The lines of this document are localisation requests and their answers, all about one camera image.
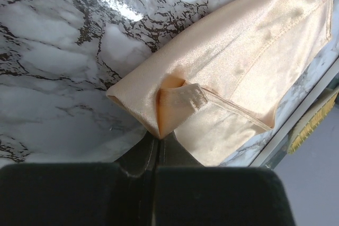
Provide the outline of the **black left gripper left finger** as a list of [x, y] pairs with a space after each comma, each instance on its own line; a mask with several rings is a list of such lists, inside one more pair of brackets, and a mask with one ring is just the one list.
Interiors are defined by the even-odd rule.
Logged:
[[1, 169], [1, 225], [151, 225], [159, 143], [146, 134], [114, 162]]

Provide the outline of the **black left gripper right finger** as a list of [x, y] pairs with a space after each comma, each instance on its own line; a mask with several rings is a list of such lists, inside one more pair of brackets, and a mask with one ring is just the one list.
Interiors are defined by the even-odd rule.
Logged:
[[153, 225], [295, 225], [277, 174], [204, 167], [169, 135], [160, 142]]

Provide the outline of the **peach cloth napkin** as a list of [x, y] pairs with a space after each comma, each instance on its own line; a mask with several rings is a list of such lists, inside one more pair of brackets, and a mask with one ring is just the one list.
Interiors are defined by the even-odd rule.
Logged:
[[107, 90], [159, 139], [217, 166], [275, 126], [287, 91], [331, 40], [334, 0], [235, 0]]

